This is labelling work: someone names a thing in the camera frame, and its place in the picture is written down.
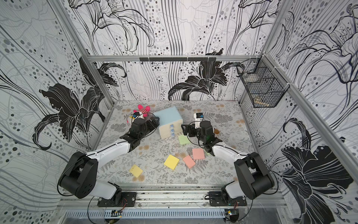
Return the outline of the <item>green sticky note pad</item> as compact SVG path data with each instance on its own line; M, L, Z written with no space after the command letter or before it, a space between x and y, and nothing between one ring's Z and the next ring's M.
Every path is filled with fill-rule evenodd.
M186 144L191 143L190 140L188 139L188 137L185 135L179 135L178 139L179 139L180 145L186 145Z

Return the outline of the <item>light blue drawer cabinet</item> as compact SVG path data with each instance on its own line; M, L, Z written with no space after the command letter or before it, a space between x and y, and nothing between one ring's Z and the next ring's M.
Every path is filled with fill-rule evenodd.
M154 115L159 118L158 130L162 140L182 132L183 119L175 106L155 112Z

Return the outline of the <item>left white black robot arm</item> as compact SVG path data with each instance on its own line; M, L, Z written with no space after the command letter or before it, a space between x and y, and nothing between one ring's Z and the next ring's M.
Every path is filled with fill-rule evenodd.
M117 141L86 154L74 153L58 180L58 187L79 199L93 196L118 204L122 200L122 189L114 183L98 180L98 170L111 160L138 147L143 138L159 127L159 121L160 118L156 116L148 119L137 118L132 122L129 131Z

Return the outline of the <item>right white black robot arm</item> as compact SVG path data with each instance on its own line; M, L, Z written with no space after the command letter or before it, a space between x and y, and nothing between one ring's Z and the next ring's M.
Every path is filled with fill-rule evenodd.
M224 204L240 198L253 200L275 186L273 176L267 165L256 152L245 154L230 147L215 136L210 121L194 121L181 126L187 137L196 137L199 146L212 156L218 157L234 166L237 181L222 187L220 196Z

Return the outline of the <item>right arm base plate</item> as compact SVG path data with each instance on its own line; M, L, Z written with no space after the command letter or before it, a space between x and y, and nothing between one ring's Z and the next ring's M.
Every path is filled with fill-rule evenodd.
M231 207L244 207L247 206L247 201L245 196L240 196L234 199L231 199L228 195L221 191L210 191L204 197L205 200L209 201L210 206L220 207L220 206L231 206Z

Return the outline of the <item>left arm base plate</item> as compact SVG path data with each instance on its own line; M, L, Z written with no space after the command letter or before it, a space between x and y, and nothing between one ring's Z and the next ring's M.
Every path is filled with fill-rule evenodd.
M100 198L98 207L134 207L136 202L136 192L117 192L111 199Z

